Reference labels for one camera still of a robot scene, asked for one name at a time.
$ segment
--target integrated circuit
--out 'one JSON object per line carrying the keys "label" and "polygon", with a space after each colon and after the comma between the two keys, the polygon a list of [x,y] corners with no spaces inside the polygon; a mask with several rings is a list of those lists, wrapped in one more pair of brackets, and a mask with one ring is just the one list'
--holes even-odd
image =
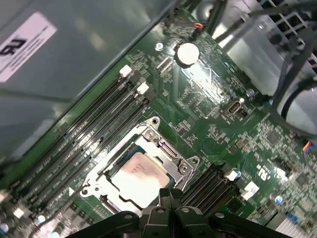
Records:
{"label": "integrated circuit", "polygon": [[305,174],[300,173],[295,179],[295,181],[298,183],[300,187],[302,187],[308,183],[309,179]]}
{"label": "integrated circuit", "polygon": [[243,206],[243,204],[236,198],[232,198],[228,203],[227,207],[233,212],[236,213]]}
{"label": "integrated circuit", "polygon": [[281,136],[275,130],[272,130],[266,137],[270,145],[275,145],[280,138]]}

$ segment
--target microchip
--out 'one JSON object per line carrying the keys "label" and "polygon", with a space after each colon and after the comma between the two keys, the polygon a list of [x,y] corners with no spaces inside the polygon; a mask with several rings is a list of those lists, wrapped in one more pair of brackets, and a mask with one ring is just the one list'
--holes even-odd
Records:
{"label": "microchip", "polygon": [[85,221],[85,220],[84,220],[82,217],[76,216],[76,217],[74,218],[74,220],[72,221],[72,223],[73,223],[74,225],[79,226],[79,225],[81,225],[84,221]]}
{"label": "microchip", "polygon": [[242,147],[244,147],[243,140],[238,140],[238,141],[236,142],[236,146],[237,146],[239,149],[241,149]]}
{"label": "microchip", "polygon": [[229,148],[229,150],[230,150],[230,152],[231,152],[232,154],[234,154],[234,153],[236,153],[236,152],[238,151],[238,147],[236,147],[235,145],[233,145],[233,146],[231,146],[231,147]]}
{"label": "microchip", "polygon": [[295,181],[298,183],[299,186],[304,186],[308,182],[308,178],[305,174],[300,174],[295,179]]}
{"label": "microchip", "polygon": [[185,130],[184,128],[181,128],[181,129],[179,130],[178,134],[179,134],[180,136],[183,136],[183,135],[186,134],[186,132],[187,132],[187,130]]}
{"label": "microchip", "polygon": [[266,137],[271,145],[275,145],[280,138],[280,135],[275,130],[271,131]]}
{"label": "microchip", "polygon": [[248,113],[244,109],[240,109],[238,113],[241,115],[242,118],[245,118],[248,115]]}
{"label": "microchip", "polygon": [[232,198],[228,204],[227,207],[233,212],[236,213],[241,207],[242,203],[238,201],[236,198]]}
{"label": "microchip", "polygon": [[219,138],[219,139],[217,140],[217,142],[218,142],[218,144],[221,144],[221,143],[223,142],[223,139],[222,139],[222,138]]}
{"label": "microchip", "polygon": [[70,219],[75,214],[74,210],[71,208],[67,208],[65,212],[63,212],[63,217],[65,219]]}
{"label": "microchip", "polygon": [[169,177],[149,155],[136,152],[113,176],[112,183],[124,199],[145,208],[158,196],[159,189],[169,183]]}
{"label": "microchip", "polygon": [[317,212],[315,212],[315,213],[313,214],[312,219],[313,219],[315,222],[317,222]]}
{"label": "microchip", "polygon": [[272,200],[267,201],[266,206],[270,210],[275,209],[275,204],[274,204],[274,202],[272,202]]}
{"label": "microchip", "polygon": [[260,214],[262,214],[262,213],[264,212],[264,208],[263,208],[263,207],[259,207],[259,208],[257,209],[257,211],[258,211]]}

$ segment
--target green circuit board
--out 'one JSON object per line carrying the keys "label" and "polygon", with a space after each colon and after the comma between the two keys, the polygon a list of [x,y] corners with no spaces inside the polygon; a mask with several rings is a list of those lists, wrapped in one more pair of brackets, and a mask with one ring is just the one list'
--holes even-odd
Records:
{"label": "green circuit board", "polygon": [[[53,144],[61,128],[72,124],[111,84],[119,70],[128,65],[139,71],[156,93],[156,99],[135,121],[160,117],[158,130],[169,143],[184,157],[201,158],[193,181],[210,164],[227,163],[241,172],[241,188],[250,182],[259,188],[248,201],[237,197],[243,204],[235,212],[237,215],[262,225],[277,211],[296,215],[301,226],[312,221],[317,212],[317,178],[312,172],[313,160],[305,159],[302,146],[294,142],[292,132],[270,118],[269,106],[259,103],[261,95],[252,79],[208,34],[203,33],[194,42],[200,50],[196,64],[190,68],[177,64],[174,49],[188,41],[194,30],[188,23],[195,20],[182,10],[176,19],[186,25],[176,24],[166,29],[160,23],[154,27],[24,156],[15,169],[16,173],[7,175],[1,186],[7,186],[21,176],[25,168]],[[157,43],[163,44],[162,50],[156,49]],[[228,113],[235,100],[243,101],[242,108],[235,114]],[[274,164],[277,157],[292,168],[291,176],[287,177]],[[86,173],[74,180],[71,189],[81,185]],[[268,203],[272,193],[283,197],[280,205]],[[68,197],[69,190],[65,190],[56,204]],[[74,203],[94,222],[111,215],[95,198],[78,196]],[[267,213],[261,215],[257,212],[259,207]]]}

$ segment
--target gray metal panel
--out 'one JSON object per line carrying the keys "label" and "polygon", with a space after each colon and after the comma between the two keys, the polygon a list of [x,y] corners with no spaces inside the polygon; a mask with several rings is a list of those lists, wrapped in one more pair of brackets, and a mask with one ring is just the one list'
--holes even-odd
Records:
{"label": "gray metal panel", "polygon": [[0,43],[34,12],[57,32],[0,84],[0,158],[20,157],[167,12],[170,0],[1,0]]}

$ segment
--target red wire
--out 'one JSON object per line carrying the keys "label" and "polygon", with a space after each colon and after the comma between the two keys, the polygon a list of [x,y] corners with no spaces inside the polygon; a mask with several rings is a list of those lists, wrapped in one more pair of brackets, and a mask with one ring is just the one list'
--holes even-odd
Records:
{"label": "red wire", "polygon": [[200,29],[203,29],[203,27],[204,27],[204,25],[203,24],[201,24],[201,23],[194,23],[194,26],[195,26],[195,28],[200,28]]}

